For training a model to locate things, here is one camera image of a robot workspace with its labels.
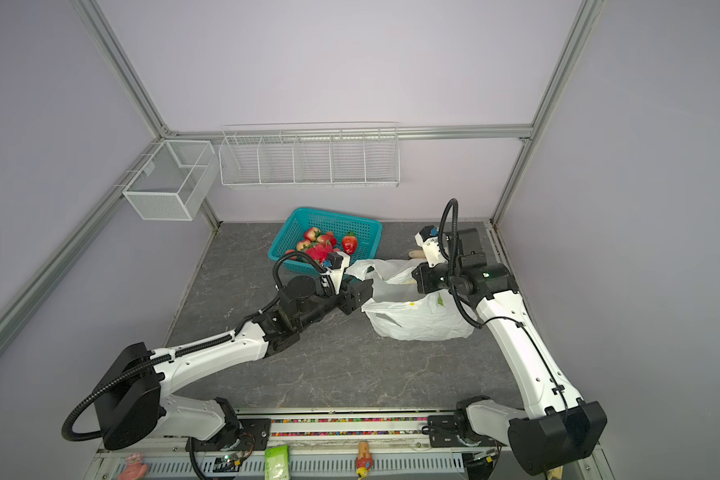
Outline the white plastic bag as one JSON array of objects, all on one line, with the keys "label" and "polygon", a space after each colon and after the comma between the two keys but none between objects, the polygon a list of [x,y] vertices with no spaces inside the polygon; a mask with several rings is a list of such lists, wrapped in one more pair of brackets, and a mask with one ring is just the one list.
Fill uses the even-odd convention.
[{"label": "white plastic bag", "polygon": [[412,273],[422,261],[358,260],[347,273],[370,280],[373,293],[361,310],[374,331],[400,341],[445,341],[467,338],[474,328],[459,314],[446,290],[423,294]]}]

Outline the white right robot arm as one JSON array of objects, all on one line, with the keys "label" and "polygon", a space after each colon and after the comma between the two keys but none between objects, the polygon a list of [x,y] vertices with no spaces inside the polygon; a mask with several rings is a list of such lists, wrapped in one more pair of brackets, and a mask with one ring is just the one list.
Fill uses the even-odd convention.
[{"label": "white right robot arm", "polygon": [[522,408],[478,395],[458,402],[452,418],[429,421],[436,445],[451,439],[468,447],[509,448],[529,475],[591,456],[607,425],[597,401],[586,401],[562,373],[529,318],[519,286],[501,263],[489,263],[474,229],[458,226],[457,199],[438,225],[416,235],[425,262],[412,273],[422,294],[450,295],[459,316],[488,329],[518,385]]}]

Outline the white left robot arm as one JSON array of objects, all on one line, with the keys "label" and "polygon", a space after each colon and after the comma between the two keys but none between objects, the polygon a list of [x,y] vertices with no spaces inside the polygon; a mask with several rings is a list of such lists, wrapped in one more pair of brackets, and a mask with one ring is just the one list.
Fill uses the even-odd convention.
[{"label": "white left robot arm", "polygon": [[274,356],[335,310],[349,315],[373,293],[370,279],[348,273],[348,255],[332,252],[323,264],[307,261],[316,277],[282,281],[272,269],[276,296],[229,331],[174,347],[150,350],[142,342],[125,347],[92,392],[61,426],[69,442],[99,439],[108,450],[131,447],[147,438],[185,437],[233,446],[244,429],[231,403],[221,397],[197,400],[179,390],[233,366]]}]

